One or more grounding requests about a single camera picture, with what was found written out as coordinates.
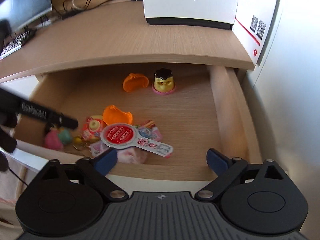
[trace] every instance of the red line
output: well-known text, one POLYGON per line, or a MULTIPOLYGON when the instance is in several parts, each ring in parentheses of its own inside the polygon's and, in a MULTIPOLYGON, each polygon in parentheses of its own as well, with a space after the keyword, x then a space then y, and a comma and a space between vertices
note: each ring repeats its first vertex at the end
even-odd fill
POLYGON ((237 20, 237 22, 247 31, 247 33, 249 33, 249 35, 255 40, 255 42, 260 46, 260 42, 256 39, 256 37, 255 36, 253 36, 252 35, 252 33, 251 32, 249 32, 248 30, 247 30, 247 28, 246 27, 244 27, 243 25, 242 25, 242 23, 241 22, 239 22, 238 21, 238 19, 236 18, 236 20, 237 20))

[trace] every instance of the yellow toy with face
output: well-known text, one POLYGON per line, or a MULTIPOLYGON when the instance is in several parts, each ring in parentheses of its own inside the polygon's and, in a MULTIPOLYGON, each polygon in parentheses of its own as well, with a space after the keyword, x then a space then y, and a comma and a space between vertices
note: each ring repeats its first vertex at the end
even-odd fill
POLYGON ((154 88, 161 93, 168 93, 174 89, 172 71, 161 68, 155 72, 154 88))

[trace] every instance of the open wooden drawer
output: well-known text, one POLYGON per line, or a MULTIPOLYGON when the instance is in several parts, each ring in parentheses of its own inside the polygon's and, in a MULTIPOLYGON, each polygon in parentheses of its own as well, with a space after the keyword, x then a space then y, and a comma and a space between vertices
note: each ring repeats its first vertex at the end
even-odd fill
MULTIPOLYGON (((228 157, 242 157, 260 163, 261 156, 240 84, 233 69, 191 64, 143 63, 108 65, 48 74, 31 98, 37 103, 77 118, 79 135, 85 118, 102 114, 116 105, 133 114, 134 124, 153 119, 163 142, 174 147, 169 159, 148 153, 145 164, 118 163, 111 174, 160 180, 212 180, 215 174, 206 164, 206 152, 215 148, 228 157), (156 95, 151 89, 154 71, 170 68, 176 83, 171 95, 156 95), (148 88, 127 93, 122 82, 129 73, 143 73, 148 88)), ((73 163, 89 151, 72 145, 64 152, 40 148, 44 123, 22 117, 15 130, 24 150, 46 159, 73 163)))

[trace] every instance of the ribbed gray surface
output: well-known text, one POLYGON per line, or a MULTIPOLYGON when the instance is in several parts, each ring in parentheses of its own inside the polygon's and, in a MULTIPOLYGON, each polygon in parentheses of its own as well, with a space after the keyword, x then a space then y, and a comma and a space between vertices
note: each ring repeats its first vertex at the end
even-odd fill
MULTIPOLYGON (((23 234, 20 240, 52 240, 23 234)), ((306 240, 287 236, 252 236, 233 228, 211 203, 188 192, 134 192, 130 200, 110 204, 102 218, 81 233, 55 240, 306 240)))

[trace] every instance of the red circle logo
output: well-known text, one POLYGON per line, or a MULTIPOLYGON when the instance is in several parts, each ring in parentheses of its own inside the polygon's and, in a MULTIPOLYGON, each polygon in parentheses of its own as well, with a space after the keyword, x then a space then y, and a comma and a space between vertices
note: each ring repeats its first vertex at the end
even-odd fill
POLYGON ((133 138, 134 132, 130 126, 116 125, 111 126, 104 133, 104 138, 113 144, 123 144, 129 142, 133 138))

